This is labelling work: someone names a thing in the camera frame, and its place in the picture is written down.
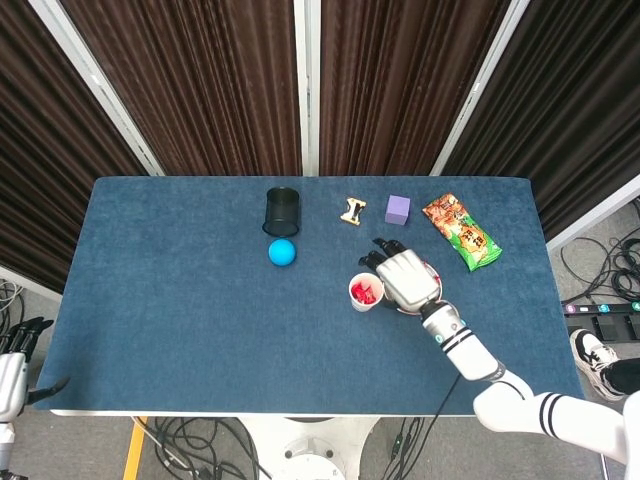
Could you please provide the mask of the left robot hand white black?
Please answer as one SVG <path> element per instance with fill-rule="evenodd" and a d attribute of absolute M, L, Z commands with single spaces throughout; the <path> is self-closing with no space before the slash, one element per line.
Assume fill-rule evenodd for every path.
<path fill-rule="evenodd" d="M 40 335 L 54 324 L 52 319 L 35 317 L 10 327 L 1 334 L 1 423 L 13 422 L 24 410 L 63 390 L 70 378 L 53 386 L 28 389 L 28 368 Z"/>

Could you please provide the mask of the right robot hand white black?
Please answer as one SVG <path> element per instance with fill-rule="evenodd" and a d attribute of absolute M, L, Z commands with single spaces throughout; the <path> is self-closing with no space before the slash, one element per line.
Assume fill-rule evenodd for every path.
<path fill-rule="evenodd" d="M 420 309 L 442 298 L 442 282 L 437 272 L 411 248 L 398 240 L 374 238 L 378 250 L 359 259 L 381 280 L 385 295 L 400 311 L 418 315 Z"/>

